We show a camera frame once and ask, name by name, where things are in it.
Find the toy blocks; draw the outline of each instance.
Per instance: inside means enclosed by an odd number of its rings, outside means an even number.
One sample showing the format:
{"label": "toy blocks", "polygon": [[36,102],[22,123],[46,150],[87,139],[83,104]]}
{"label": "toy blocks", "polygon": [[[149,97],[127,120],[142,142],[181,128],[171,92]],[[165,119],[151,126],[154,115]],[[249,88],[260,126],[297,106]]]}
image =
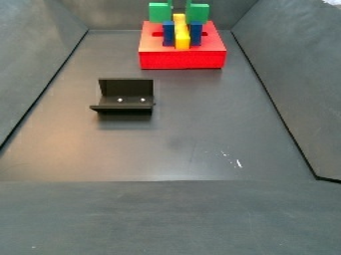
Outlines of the toy blocks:
{"label": "toy blocks", "polygon": [[171,19],[171,6],[169,3],[150,3],[150,21],[162,23]]}
{"label": "toy blocks", "polygon": [[224,67],[226,48],[212,21],[202,27],[201,46],[189,50],[163,46],[163,37],[153,33],[163,32],[163,25],[145,21],[139,57],[142,69],[218,69]]}
{"label": "toy blocks", "polygon": [[139,45],[142,69],[222,68],[228,51],[212,21],[209,5],[192,4],[171,15],[171,0],[150,4]]}

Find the red platform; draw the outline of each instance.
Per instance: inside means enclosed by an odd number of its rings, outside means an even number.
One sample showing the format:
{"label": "red platform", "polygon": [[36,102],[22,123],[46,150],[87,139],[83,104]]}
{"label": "red platform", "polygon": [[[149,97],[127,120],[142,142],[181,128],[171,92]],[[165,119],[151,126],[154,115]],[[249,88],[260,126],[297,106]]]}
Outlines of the red platform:
{"label": "red platform", "polygon": [[212,21],[202,28],[201,46],[177,50],[163,46],[163,25],[145,21],[139,57],[142,69],[222,68],[228,55]]}

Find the green block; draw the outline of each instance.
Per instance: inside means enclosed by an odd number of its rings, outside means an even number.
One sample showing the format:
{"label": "green block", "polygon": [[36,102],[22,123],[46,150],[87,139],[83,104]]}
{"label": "green block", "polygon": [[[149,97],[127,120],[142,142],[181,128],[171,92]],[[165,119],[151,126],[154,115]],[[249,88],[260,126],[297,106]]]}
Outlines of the green block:
{"label": "green block", "polygon": [[208,22],[209,5],[208,4],[190,4],[186,8],[186,22],[200,21],[202,24]]}
{"label": "green block", "polygon": [[150,3],[150,21],[162,23],[171,20],[171,6],[167,3]]}

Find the black bracket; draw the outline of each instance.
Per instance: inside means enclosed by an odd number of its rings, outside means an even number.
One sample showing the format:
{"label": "black bracket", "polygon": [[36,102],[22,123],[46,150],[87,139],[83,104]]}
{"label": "black bracket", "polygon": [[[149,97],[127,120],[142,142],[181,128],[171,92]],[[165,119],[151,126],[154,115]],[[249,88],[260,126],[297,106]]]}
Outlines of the black bracket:
{"label": "black bracket", "polygon": [[154,80],[99,79],[102,99],[91,109],[99,113],[151,112],[155,105]]}

